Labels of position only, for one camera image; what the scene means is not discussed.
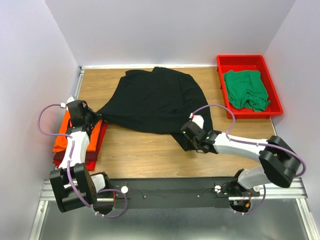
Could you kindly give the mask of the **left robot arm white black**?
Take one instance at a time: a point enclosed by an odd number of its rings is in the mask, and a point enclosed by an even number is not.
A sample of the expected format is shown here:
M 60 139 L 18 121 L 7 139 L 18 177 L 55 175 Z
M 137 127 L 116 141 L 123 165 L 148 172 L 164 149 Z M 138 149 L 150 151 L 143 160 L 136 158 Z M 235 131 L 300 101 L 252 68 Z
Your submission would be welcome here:
M 90 175 L 86 165 L 86 151 L 95 125 L 101 116 L 88 107 L 84 100 L 66 104 L 70 115 L 67 127 L 67 147 L 62 163 L 49 174 L 50 184 L 62 213 L 81 207 L 91 207 L 98 196 L 107 197 L 111 191 L 105 172 Z

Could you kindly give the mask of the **black t shirt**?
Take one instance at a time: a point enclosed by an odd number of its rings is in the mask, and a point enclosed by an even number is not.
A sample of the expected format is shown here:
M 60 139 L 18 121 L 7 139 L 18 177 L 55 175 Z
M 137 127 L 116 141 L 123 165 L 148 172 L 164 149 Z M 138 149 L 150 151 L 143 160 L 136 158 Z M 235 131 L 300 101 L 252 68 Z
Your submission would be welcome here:
M 98 110 L 108 123 L 138 132 L 170 134 L 184 151 L 195 149 L 182 126 L 206 97 L 186 73 L 164 67 L 128 70 L 110 100 Z

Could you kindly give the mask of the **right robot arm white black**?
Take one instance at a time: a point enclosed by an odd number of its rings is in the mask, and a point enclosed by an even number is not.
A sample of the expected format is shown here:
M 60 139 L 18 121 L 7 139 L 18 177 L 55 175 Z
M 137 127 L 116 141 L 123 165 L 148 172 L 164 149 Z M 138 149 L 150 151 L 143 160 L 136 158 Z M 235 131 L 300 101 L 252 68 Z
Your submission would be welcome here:
M 206 132 L 191 120 L 181 131 L 195 149 L 203 153 L 231 154 L 259 162 L 258 167 L 238 170 L 227 183 L 227 193 L 234 196 L 242 196 L 256 186 L 270 183 L 289 188 L 302 164 L 298 155 L 278 136 L 250 139 L 217 130 Z

